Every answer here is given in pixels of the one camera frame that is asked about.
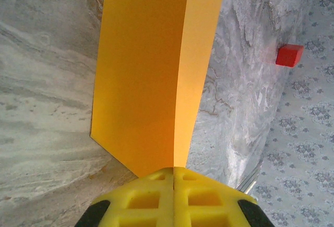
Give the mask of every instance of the yellow plastic object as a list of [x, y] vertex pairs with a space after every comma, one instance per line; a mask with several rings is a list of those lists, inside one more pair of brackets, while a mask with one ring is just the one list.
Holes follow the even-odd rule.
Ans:
[[[250, 227], [238, 205], [241, 199], [256, 204], [251, 196], [198, 173], [165, 168], [97, 198], [75, 227]], [[103, 201], [110, 205], [96, 219]]]
[[185, 166], [221, 0], [104, 0], [91, 137], [138, 176]]

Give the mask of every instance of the black rubber edge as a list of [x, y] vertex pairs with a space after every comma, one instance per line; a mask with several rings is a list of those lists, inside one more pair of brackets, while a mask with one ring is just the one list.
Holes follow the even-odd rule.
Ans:
[[251, 227], [275, 227], [259, 205], [245, 199], [239, 200], [238, 204]]
[[103, 200], [88, 207], [74, 227], [98, 227], [110, 201]]

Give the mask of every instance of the gray marbled backdrop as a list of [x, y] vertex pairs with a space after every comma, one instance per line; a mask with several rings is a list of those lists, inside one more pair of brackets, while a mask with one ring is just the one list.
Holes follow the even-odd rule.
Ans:
[[[287, 78], [276, 49], [310, 3], [224, 0], [189, 168], [236, 186], [257, 164]], [[0, 0], [1, 226], [73, 225], [134, 178], [89, 138], [102, 5]]]

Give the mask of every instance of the blue floral pattern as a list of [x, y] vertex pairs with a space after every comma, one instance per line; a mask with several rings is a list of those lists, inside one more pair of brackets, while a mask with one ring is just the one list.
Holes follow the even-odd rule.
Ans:
[[276, 226], [334, 227], [334, 0], [315, 0], [255, 187]]

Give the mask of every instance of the red block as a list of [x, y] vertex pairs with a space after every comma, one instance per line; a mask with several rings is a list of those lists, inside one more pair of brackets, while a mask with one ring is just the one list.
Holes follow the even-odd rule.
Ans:
[[303, 51], [301, 45], [286, 44], [279, 48], [276, 64], [293, 68], [301, 60]]

